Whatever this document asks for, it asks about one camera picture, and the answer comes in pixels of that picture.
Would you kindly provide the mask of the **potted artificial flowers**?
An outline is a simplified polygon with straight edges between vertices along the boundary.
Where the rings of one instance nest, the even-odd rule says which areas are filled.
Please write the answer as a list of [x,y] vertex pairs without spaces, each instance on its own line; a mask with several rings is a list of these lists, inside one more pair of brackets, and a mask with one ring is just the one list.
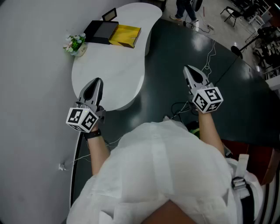
[[81,33],[79,35],[67,35],[66,44],[63,45],[63,49],[75,57],[81,57],[87,50],[87,44],[85,42],[86,34]]

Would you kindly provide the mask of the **person's right forearm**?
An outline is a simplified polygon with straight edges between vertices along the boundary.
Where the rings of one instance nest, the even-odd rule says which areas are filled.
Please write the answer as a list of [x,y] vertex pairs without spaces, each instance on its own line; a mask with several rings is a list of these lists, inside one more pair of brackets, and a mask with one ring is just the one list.
[[200,139],[204,143],[209,144],[218,149],[221,152],[221,154],[225,157],[224,145],[216,130],[212,115],[210,113],[202,113],[198,111],[198,119]]

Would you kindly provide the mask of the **black wristwatch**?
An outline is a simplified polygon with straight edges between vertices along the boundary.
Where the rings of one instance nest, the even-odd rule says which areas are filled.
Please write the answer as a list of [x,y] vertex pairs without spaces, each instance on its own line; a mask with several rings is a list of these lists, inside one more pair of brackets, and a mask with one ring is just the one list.
[[84,133],[84,138],[85,140],[91,139],[91,138],[96,138],[100,137],[102,135],[100,129],[97,129],[95,131],[91,131],[89,133]]

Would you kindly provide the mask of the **black floor fan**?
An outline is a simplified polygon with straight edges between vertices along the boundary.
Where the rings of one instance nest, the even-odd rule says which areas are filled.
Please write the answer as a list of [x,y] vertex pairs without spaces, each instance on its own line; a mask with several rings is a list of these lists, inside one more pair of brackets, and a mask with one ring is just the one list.
[[257,48],[265,47],[271,42],[277,40],[278,33],[280,34],[280,27],[269,26],[269,27],[259,28],[257,30],[257,35],[253,37],[244,47],[239,49],[238,47],[233,45],[231,47],[231,51],[235,55],[243,59],[242,51],[245,50],[249,45],[251,45],[254,42],[257,42]]

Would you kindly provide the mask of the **grey fabric box lid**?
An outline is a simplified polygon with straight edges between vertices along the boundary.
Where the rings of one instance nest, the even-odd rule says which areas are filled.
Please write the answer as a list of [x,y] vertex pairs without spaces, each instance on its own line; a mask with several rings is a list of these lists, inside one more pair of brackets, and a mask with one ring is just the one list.
[[110,45],[109,39],[118,25],[117,21],[92,21],[84,31],[85,42]]

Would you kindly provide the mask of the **yellow transparent plastic box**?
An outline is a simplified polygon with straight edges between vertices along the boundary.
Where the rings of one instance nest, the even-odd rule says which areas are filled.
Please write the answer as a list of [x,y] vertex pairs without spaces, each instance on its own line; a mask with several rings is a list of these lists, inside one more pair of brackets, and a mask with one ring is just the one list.
[[141,28],[119,24],[109,38],[109,43],[134,49],[140,33]]

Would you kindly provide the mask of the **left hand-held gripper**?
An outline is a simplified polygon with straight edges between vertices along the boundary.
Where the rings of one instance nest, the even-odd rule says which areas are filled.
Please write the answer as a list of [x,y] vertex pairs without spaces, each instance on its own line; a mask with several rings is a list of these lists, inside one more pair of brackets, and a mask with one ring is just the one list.
[[89,133],[98,122],[104,122],[105,109],[99,106],[103,94],[103,81],[97,77],[81,90],[79,101],[69,109],[66,124],[79,132]]

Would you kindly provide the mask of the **green black object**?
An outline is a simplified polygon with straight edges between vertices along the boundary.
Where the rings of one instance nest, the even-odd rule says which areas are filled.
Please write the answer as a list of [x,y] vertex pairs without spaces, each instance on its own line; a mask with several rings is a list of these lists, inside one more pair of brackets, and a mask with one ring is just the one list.
[[192,121],[186,125],[186,128],[188,131],[198,138],[200,138],[200,128],[199,128],[199,122],[198,121]]

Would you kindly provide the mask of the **reddish brown cabinet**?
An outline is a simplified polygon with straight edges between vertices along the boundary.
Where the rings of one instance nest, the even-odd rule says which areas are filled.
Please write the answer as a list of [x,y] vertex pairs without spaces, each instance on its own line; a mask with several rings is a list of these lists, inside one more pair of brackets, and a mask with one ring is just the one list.
[[248,154],[247,171],[253,173],[260,185],[272,182],[280,163],[280,150],[272,147],[222,140],[231,151],[230,157],[238,160],[240,154]]

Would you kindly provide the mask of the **black chair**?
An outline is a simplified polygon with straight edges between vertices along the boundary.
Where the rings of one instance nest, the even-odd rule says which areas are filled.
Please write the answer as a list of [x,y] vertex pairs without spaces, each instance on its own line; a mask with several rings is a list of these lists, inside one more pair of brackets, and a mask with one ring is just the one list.
[[226,7],[225,9],[222,10],[222,12],[220,13],[220,15],[222,15],[222,13],[226,11],[229,16],[224,20],[224,22],[226,22],[228,19],[230,18],[234,18],[234,24],[233,24],[233,27],[235,26],[235,23],[236,23],[236,20],[237,18],[239,17],[242,17],[243,14],[237,10],[235,10],[234,8],[232,7]]

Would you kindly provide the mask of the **person's leg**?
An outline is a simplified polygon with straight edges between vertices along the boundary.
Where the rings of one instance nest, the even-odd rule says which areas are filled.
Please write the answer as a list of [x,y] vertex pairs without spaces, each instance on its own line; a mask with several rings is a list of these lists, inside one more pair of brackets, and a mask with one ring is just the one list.
[[175,203],[167,201],[141,224],[196,224]]

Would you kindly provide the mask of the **person's left forearm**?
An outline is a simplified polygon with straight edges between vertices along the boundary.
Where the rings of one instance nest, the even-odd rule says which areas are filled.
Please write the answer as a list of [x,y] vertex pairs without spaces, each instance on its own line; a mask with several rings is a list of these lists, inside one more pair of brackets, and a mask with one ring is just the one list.
[[[99,129],[98,126],[94,126],[91,131],[95,131],[97,129]],[[102,136],[88,139],[87,144],[91,155],[92,175],[97,175],[104,162],[110,156],[110,151],[107,148]]]

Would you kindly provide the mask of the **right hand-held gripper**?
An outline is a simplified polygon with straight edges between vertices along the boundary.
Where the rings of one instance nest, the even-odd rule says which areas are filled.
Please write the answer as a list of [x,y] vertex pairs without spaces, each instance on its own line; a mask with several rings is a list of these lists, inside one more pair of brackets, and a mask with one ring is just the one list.
[[224,101],[218,87],[209,82],[206,74],[190,65],[183,68],[184,78],[193,95],[192,103],[202,113],[216,111]]

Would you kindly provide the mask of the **person in white coat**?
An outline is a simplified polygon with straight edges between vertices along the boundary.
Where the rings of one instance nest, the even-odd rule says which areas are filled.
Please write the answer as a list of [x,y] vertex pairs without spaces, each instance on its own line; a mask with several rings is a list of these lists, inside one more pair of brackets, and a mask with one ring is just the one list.
[[246,169],[250,196],[237,196],[237,163],[177,121],[141,124],[89,178],[66,224],[141,224],[169,200],[196,224],[254,224],[263,191]]

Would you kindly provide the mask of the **white shelving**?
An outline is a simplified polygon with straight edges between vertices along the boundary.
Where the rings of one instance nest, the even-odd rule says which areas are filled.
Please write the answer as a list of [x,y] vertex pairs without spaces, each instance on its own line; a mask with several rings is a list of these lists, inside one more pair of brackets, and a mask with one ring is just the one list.
[[280,89],[280,66],[265,72],[264,77],[272,91]]

